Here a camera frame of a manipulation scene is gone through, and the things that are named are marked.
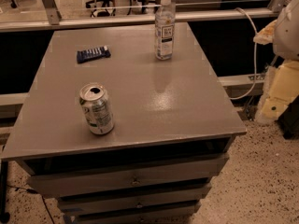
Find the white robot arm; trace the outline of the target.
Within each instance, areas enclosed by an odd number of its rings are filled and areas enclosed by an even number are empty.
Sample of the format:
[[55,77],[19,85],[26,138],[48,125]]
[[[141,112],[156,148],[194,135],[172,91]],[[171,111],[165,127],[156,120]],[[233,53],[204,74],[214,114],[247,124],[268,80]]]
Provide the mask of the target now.
[[274,30],[273,51],[285,60],[299,60],[299,0],[280,12]]

